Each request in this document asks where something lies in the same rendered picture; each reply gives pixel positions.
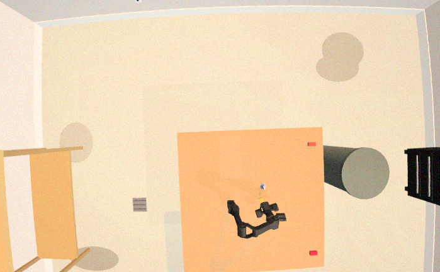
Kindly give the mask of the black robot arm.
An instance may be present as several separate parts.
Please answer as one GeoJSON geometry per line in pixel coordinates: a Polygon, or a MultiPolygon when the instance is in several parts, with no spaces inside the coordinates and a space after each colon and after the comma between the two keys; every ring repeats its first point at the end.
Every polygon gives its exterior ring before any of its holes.
{"type": "MultiPolygon", "coordinates": [[[[260,204],[261,208],[264,211],[271,210],[269,206],[269,202],[262,202],[260,204]]],[[[285,213],[276,213],[275,215],[272,212],[268,212],[266,215],[266,222],[264,222],[261,225],[258,225],[257,227],[252,226],[249,223],[244,223],[241,221],[240,218],[240,208],[238,205],[235,204],[235,200],[227,200],[227,208],[228,212],[234,216],[236,224],[237,224],[237,235],[240,238],[249,239],[251,237],[258,237],[258,235],[273,229],[276,230],[279,228],[279,222],[285,222],[286,221],[286,214],[285,213]],[[246,234],[246,227],[250,228],[252,230],[252,233],[246,234]]]]}

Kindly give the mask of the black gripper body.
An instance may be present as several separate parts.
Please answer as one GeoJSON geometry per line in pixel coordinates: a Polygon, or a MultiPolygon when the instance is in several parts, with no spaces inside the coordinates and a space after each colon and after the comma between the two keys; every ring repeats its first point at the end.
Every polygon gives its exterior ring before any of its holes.
{"type": "Polygon", "coordinates": [[[267,210],[267,211],[261,211],[260,209],[255,210],[257,218],[261,218],[264,214],[267,215],[267,213],[272,212],[272,210],[274,210],[274,212],[279,211],[279,208],[276,203],[273,203],[270,208],[271,210],[267,210]]]}

